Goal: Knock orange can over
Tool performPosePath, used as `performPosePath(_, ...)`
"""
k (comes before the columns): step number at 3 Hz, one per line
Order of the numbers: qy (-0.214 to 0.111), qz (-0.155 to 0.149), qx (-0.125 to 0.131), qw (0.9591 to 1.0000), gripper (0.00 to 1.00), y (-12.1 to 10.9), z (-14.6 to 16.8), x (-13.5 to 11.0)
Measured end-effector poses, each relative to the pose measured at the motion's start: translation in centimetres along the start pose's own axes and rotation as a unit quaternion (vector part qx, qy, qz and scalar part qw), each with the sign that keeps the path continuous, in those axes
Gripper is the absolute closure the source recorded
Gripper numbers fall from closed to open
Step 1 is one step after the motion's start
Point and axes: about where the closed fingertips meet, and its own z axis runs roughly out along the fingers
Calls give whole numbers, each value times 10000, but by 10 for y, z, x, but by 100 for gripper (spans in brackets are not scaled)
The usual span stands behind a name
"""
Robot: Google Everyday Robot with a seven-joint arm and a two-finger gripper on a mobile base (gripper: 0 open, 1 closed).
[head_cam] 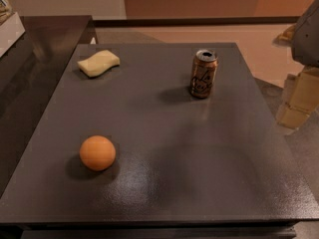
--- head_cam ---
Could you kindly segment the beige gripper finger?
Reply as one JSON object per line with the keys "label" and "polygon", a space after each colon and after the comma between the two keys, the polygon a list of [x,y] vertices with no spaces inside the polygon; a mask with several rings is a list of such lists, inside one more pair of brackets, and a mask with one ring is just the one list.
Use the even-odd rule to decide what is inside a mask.
{"label": "beige gripper finger", "polygon": [[273,43],[278,46],[290,47],[295,33],[296,25],[291,25],[282,33],[280,33]]}
{"label": "beige gripper finger", "polygon": [[304,67],[298,75],[287,76],[276,121],[282,126],[297,129],[306,123],[318,107],[319,69]]}

